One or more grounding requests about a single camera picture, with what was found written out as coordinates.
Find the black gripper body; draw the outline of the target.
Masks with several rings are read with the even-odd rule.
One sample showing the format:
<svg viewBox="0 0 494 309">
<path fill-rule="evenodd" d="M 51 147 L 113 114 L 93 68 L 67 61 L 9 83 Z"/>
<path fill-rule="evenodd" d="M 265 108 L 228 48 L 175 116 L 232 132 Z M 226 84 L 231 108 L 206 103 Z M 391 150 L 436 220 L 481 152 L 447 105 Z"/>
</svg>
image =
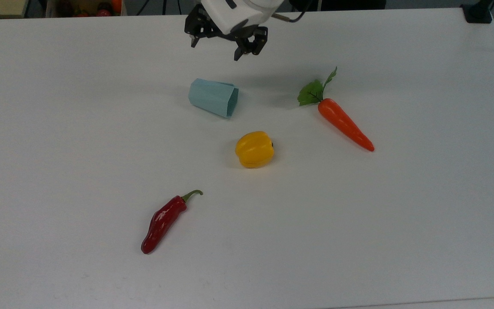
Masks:
<svg viewBox="0 0 494 309">
<path fill-rule="evenodd" d="M 237 38 L 251 39 L 255 36 L 268 37 L 268 28 L 260 25 L 246 26 L 240 23 L 232 29 L 231 33 L 224 34 L 208 15 L 204 6 L 197 4 L 185 20 L 184 32 L 202 38 L 219 37 L 228 41 L 235 41 Z"/>
</svg>

